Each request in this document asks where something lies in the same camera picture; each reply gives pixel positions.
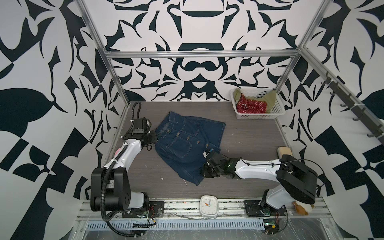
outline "red polka dot cloth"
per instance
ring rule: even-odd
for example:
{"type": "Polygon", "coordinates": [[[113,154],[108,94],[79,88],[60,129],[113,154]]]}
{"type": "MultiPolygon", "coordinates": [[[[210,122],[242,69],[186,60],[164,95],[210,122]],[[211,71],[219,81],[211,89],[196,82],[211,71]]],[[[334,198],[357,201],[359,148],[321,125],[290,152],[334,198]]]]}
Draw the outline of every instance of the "red polka dot cloth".
{"type": "Polygon", "coordinates": [[[238,113],[266,113],[266,102],[246,99],[244,94],[241,94],[236,109],[238,113]]]}

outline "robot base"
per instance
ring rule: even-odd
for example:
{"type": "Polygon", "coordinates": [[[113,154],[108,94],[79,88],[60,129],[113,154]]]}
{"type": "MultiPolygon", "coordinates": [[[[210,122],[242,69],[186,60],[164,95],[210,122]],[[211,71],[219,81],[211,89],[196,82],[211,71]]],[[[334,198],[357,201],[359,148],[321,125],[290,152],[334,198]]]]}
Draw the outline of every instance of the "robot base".
{"type": "Polygon", "coordinates": [[[144,215],[146,211],[148,211],[151,207],[153,207],[154,212],[150,212],[150,216],[153,214],[153,217],[158,217],[163,213],[164,202],[163,201],[149,201],[147,193],[144,193],[144,204],[141,208],[132,209],[130,212],[123,212],[122,218],[137,218],[138,216],[144,215]]]}
{"type": "Polygon", "coordinates": [[[269,217],[276,216],[279,213],[279,216],[285,216],[286,209],[285,206],[282,206],[279,209],[266,209],[262,208],[259,203],[261,200],[245,200],[245,212],[248,217],[269,217]]]}

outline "gray wood table surface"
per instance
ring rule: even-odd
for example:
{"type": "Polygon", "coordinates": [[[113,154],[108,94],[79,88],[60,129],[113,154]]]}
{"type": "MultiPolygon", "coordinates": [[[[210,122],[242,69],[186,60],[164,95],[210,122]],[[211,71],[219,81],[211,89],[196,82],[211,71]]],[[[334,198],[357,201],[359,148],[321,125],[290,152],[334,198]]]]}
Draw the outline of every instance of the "gray wood table surface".
{"type": "MultiPolygon", "coordinates": [[[[228,157],[243,157],[246,160],[268,161],[277,159],[277,148],[284,146],[274,120],[238,120],[232,103],[175,103],[142,102],[139,117],[152,122],[151,130],[161,123],[169,111],[183,116],[197,116],[226,123],[221,141],[221,153],[228,157]]],[[[131,109],[122,129],[129,129],[131,109]]],[[[152,199],[187,199],[214,195],[218,198],[261,197],[265,189],[278,183],[263,179],[206,178],[198,186],[184,181],[157,154],[155,148],[145,148],[136,156],[128,171],[131,190],[147,192],[152,199]]]]}

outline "white plastic basket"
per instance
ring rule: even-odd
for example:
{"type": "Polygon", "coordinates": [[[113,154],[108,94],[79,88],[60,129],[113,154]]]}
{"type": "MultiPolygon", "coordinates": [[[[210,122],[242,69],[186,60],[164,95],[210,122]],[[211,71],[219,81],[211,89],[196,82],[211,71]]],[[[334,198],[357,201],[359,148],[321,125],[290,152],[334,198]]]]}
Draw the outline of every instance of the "white plastic basket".
{"type": "MultiPolygon", "coordinates": [[[[233,92],[236,88],[230,91],[232,106],[236,113],[237,119],[275,119],[276,117],[285,114],[284,105],[280,97],[276,96],[275,105],[271,109],[270,113],[239,113],[236,109],[235,100],[233,99],[233,92]]],[[[255,88],[255,87],[242,87],[240,91],[245,97],[261,98],[268,92],[272,91],[271,88],[255,88]]]]}

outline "blue denim skirt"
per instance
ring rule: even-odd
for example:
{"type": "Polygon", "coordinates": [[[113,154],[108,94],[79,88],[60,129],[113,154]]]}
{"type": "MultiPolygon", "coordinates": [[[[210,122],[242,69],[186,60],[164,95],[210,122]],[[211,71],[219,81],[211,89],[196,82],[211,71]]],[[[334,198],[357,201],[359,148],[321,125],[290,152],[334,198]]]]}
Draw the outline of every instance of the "blue denim skirt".
{"type": "Polygon", "coordinates": [[[224,122],[206,118],[181,116],[169,112],[156,128],[156,152],[179,176],[198,185],[206,159],[203,152],[213,149],[220,152],[224,122]]]}

